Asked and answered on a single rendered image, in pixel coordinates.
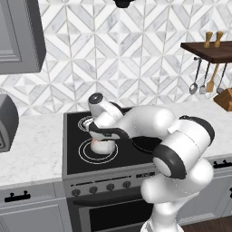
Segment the black hood fixture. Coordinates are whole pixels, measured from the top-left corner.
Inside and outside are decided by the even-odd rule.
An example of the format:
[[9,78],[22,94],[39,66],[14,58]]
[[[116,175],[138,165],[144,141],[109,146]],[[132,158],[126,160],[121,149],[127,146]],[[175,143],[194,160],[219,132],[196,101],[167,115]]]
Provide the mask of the black hood fixture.
[[127,8],[134,0],[113,0],[118,8]]

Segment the grey oven door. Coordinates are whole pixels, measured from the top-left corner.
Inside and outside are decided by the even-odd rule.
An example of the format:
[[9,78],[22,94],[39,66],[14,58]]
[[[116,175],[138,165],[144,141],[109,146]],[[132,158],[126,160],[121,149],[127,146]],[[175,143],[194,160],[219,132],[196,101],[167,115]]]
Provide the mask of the grey oven door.
[[72,232],[140,232],[150,218],[153,205],[134,200],[67,199]]

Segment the dark wooden shelf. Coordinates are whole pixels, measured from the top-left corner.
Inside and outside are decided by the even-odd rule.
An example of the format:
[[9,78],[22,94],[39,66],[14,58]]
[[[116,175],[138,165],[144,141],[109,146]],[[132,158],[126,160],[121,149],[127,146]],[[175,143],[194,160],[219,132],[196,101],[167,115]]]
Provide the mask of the dark wooden shelf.
[[182,43],[180,47],[210,63],[232,63],[232,41],[223,41],[218,48],[213,42],[209,48],[205,48],[203,42]]

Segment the grey toaster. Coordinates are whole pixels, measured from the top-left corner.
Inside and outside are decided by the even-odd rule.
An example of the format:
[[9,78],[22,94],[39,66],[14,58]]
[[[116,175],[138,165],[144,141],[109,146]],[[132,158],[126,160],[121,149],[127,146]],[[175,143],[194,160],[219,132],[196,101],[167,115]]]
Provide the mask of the grey toaster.
[[8,152],[19,125],[17,108],[7,94],[0,94],[0,153]]

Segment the dark steel spoon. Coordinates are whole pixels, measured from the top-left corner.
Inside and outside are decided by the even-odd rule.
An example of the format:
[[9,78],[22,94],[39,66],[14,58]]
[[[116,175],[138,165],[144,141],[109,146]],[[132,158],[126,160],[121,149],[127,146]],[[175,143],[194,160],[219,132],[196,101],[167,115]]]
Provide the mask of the dark steel spoon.
[[223,72],[222,72],[222,75],[221,75],[221,78],[220,78],[220,82],[219,82],[218,87],[217,87],[217,93],[218,94],[220,94],[220,93],[222,93],[224,91],[224,89],[221,88],[220,85],[221,85],[223,77],[225,75],[226,68],[227,68],[227,63],[225,63],[225,65],[224,65],[224,69],[223,69]]

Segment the grey wall cupboard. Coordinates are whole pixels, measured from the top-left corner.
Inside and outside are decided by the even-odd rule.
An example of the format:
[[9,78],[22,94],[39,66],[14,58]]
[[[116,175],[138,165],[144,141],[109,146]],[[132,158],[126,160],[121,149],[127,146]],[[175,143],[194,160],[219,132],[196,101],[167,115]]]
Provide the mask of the grey wall cupboard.
[[0,0],[0,74],[39,73],[45,56],[38,0]]

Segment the grey cupboard door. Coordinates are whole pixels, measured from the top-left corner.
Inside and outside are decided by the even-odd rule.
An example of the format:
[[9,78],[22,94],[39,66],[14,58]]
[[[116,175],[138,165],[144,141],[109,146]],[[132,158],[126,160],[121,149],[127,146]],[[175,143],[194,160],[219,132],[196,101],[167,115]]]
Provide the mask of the grey cupboard door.
[[57,206],[23,209],[0,215],[0,232],[63,232]]
[[181,226],[218,218],[221,214],[220,202],[226,188],[231,182],[231,176],[217,177],[179,211]]

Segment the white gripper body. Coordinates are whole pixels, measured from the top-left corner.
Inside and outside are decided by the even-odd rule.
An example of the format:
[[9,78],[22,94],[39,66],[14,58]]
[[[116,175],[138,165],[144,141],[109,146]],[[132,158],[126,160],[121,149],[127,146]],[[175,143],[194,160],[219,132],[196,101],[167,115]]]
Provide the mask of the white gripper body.
[[113,140],[98,141],[92,140],[91,150],[97,154],[110,154],[115,150],[115,142]]

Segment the steel ladle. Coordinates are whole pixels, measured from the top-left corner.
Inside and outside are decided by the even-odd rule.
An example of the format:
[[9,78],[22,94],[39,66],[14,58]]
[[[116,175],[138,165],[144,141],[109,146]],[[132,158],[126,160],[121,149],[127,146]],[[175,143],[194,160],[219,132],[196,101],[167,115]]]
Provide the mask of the steel ladle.
[[[197,79],[202,59],[199,57],[195,57],[194,60],[198,61],[198,68],[197,68],[196,76],[195,76],[195,79]],[[195,80],[189,87],[189,93],[193,95],[197,91],[197,89],[198,89],[198,85],[197,85],[197,81]]]

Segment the black pan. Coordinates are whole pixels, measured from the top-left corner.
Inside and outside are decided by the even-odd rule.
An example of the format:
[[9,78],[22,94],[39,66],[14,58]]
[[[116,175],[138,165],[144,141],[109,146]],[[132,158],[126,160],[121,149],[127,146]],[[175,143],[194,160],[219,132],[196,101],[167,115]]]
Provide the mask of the black pan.
[[160,144],[161,139],[150,137],[136,137],[131,139],[134,147],[141,152],[151,154]]

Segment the wooden spatula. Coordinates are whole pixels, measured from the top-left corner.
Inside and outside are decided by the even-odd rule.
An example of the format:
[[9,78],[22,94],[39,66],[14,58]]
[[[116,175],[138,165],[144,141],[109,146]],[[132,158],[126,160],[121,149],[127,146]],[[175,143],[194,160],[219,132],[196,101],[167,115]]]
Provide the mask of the wooden spatula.
[[218,66],[219,66],[219,63],[216,64],[216,67],[214,69],[212,77],[209,80],[209,82],[207,83],[207,92],[213,92],[213,89],[214,89],[214,79],[215,79],[215,76],[216,76],[217,71],[218,71]]

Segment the black stove hob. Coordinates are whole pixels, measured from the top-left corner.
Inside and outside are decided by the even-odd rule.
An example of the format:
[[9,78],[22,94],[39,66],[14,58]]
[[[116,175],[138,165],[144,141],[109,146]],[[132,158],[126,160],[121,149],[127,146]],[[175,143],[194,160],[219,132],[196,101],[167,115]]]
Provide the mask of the black stove hob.
[[66,176],[87,178],[101,175],[108,179],[129,177],[136,168],[142,169],[140,176],[155,173],[152,153],[136,149],[131,141],[116,140],[114,152],[106,155],[91,150],[92,137],[83,126],[91,118],[89,111],[65,113],[63,115],[63,156],[66,158]]

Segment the wooden knife block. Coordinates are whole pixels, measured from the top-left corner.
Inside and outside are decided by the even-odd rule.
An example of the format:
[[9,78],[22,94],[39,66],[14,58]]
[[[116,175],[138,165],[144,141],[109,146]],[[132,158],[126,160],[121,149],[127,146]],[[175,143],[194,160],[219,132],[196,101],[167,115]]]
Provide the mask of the wooden knife block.
[[214,98],[214,102],[225,111],[232,111],[232,88],[225,89]]

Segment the grey drawer front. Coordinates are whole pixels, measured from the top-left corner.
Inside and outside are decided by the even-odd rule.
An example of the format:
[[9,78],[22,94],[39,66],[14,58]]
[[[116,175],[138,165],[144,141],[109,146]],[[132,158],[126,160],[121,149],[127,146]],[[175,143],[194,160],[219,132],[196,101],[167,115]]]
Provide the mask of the grey drawer front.
[[[226,160],[227,162],[232,162],[232,157],[210,159],[209,162],[213,168],[214,161],[216,161],[217,163],[221,163],[223,160]],[[232,167],[227,167],[227,168],[222,168],[222,169],[214,169],[213,168],[213,170],[214,170],[214,177],[215,178],[232,176]]]
[[[25,190],[31,195],[30,199],[5,203],[5,198],[9,197],[11,193],[15,193],[15,195],[23,195]],[[52,198],[56,198],[53,183],[45,183],[20,188],[1,189],[0,208],[37,203]]]

